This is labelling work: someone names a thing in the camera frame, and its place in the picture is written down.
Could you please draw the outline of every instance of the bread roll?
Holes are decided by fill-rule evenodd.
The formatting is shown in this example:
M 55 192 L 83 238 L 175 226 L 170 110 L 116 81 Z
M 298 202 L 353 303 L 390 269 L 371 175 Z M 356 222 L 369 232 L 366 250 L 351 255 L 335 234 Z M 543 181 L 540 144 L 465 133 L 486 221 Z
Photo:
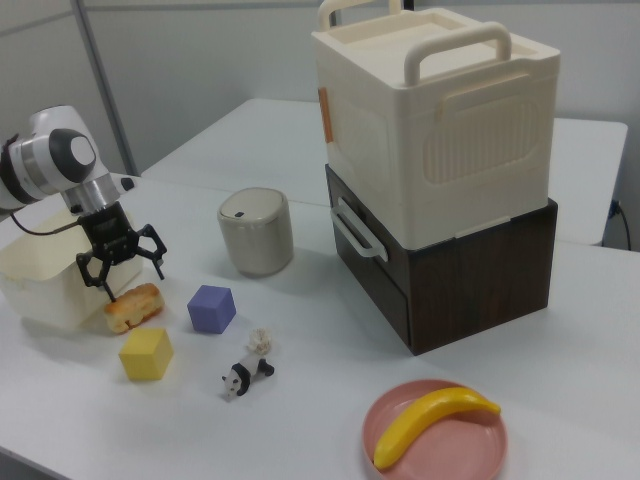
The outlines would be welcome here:
M 145 283 L 119 296 L 104 307 L 107 325 L 116 333 L 124 333 L 158 314 L 164 299 L 158 287 Z

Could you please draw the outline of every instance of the toy panda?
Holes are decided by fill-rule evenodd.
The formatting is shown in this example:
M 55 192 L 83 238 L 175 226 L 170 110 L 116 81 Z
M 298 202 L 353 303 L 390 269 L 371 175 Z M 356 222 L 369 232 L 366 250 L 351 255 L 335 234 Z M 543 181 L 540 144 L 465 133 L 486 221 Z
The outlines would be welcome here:
M 271 337 L 264 328 L 251 332 L 248 348 L 251 353 L 234 364 L 226 377 L 222 377 L 228 398 L 241 397 L 247 393 L 251 379 L 258 372 L 270 377 L 276 370 L 265 358 L 271 350 Z

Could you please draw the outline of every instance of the wooden drawer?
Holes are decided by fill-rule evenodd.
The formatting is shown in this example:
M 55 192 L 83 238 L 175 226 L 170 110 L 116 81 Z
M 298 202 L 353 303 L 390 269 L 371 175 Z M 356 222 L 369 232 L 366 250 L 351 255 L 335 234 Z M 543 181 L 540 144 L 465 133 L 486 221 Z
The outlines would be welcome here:
M 558 209 L 553 200 L 502 225 L 405 250 L 329 166 L 326 170 L 332 208 L 348 205 L 387 261 L 362 257 L 334 226 L 338 254 L 414 354 L 547 306 Z M 340 218 L 347 235 L 372 247 L 348 218 Z

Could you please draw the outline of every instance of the toy banana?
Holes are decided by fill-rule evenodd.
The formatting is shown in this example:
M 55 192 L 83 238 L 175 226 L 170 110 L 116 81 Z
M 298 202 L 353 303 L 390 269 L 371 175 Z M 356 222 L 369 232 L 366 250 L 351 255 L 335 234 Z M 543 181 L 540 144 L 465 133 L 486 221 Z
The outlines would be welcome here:
M 499 405 L 464 387 L 443 388 L 417 399 L 384 431 L 373 464 L 378 470 L 391 467 L 427 427 L 447 415 L 470 410 L 500 414 Z

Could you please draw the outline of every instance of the white handle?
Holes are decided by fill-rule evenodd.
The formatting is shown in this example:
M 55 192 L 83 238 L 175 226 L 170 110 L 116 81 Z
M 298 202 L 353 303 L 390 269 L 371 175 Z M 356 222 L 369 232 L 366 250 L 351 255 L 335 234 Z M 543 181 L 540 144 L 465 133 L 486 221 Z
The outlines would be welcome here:
M 487 22 L 477 27 L 461 28 L 439 37 L 433 37 L 415 45 L 404 59 L 404 81 L 412 87 L 420 81 L 420 63 L 434 53 L 466 47 L 474 43 L 497 40 L 496 59 L 506 61 L 511 58 L 511 35 L 497 22 Z
M 363 247 L 338 215 L 344 215 L 358 233 L 360 233 L 369 245 L 371 245 L 371 247 Z M 349 205 L 347 205 L 342 198 L 338 198 L 338 206 L 331 209 L 331 220 L 333 221 L 333 224 L 338 227 L 338 230 L 342 232 L 356 252 L 360 254 L 360 256 L 367 258 L 379 256 L 385 262 L 389 260 L 387 250 L 384 248 L 384 245 L 380 243 L 380 240 L 378 240 L 373 232 L 369 230 L 369 228 L 362 222 L 362 220 L 360 220 L 360 218 L 353 210 L 351 210 Z
M 318 27 L 320 31 L 326 32 L 331 28 L 329 17 L 333 12 L 369 2 L 373 2 L 373 0 L 324 0 L 318 9 Z M 400 0 L 389 0 L 390 15 L 400 13 L 401 10 L 402 5 L 400 4 Z

